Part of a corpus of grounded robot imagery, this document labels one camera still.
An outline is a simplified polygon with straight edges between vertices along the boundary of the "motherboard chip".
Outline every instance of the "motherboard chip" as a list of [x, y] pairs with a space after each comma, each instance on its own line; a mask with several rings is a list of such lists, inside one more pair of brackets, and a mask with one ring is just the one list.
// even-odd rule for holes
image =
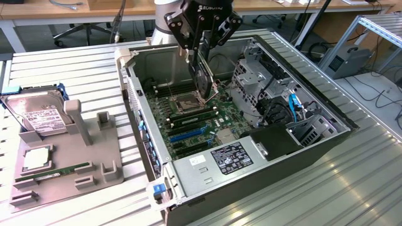
[[177, 97], [176, 103], [177, 103], [177, 107], [182, 111], [200, 107], [198, 100], [192, 94]]
[[216, 136], [217, 136], [221, 144], [229, 143], [236, 140], [236, 137], [232, 134], [232, 131], [229, 128], [219, 130], [216, 133]]

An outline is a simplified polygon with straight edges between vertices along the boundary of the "blue cable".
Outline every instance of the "blue cable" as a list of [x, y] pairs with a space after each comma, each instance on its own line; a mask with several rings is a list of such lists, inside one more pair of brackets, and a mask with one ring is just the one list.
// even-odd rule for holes
[[292, 93], [291, 95], [288, 95], [288, 107], [289, 107], [289, 110], [293, 114], [293, 119], [295, 119], [295, 122], [296, 122], [296, 111], [295, 111], [295, 105], [297, 107], [301, 107], [301, 104], [296, 98], [296, 95]]

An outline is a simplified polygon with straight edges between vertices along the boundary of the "hard drive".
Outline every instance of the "hard drive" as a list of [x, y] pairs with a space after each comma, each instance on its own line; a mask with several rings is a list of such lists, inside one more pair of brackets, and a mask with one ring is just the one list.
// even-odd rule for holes
[[64, 133], [65, 125], [73, 123], [62, 110], [64, 100], [68, 100], [62, 85], [18, 88], [2, 93], [0, 100], [24, 131], [36, 131], [40, 136], [48, 136]]

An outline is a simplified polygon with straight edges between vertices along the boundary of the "office chair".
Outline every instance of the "office chair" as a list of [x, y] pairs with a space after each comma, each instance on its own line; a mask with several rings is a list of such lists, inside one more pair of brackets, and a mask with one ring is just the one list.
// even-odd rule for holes
[[[100, 32], [104, 32], [106, 34], [112, 33], [108, 29], [105, 29], [100, 26], [96, 26], [96, 24], [100, 24], [100, 23], [84, 23], [84, 24], [77, 25], [77, 26], [74, 26], [74, 24], [69, 24], [69, 29], [65, 32], [62, 32], [62, 33], [57, 34], [56, 36], [53, 36], [54, 45], [61, 47], [62, 46], [62, 41], [58, 40], [60, 38], [65, 37], [66, 35], [70, 35], [72, 33], [76, 33], [80, 30], [85, 30], [86, 31], [86, 45], [89, 46], [90, 45], [89, 35], [92, 34], [90, 29], [97, 30]], [[105, 27], [110, 28], [112, 27], [110, 23], [105, 23]]]
[[272, 15], [257, 15], [256, 18], [252, 20], [252, 23], [256, 24], [257, 18], [260, 18], [261, 16], [264, 16], [272, 22], [276, 22], [276, 21], [273, 21], [271, 19], [271, 17], [275, 18], [277, 20], [277, 22], [279, 22], [277, 28], [279, 29], [281, 28], [281, 22], [285, 20], [285, 14], [281, 14], [280, 17], [272, 16]]

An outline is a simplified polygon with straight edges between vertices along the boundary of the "warning label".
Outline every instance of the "warning label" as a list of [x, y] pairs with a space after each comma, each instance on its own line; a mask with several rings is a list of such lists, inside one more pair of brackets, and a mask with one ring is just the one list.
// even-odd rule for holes
[[57, 109], [25, 112], [22, 115], [33, 129], [40, 133], [65, 128]]
[[253, 162], [243, 149], [240, 142], [211, 151], [212, 157], [224, 175], [249, 166]]

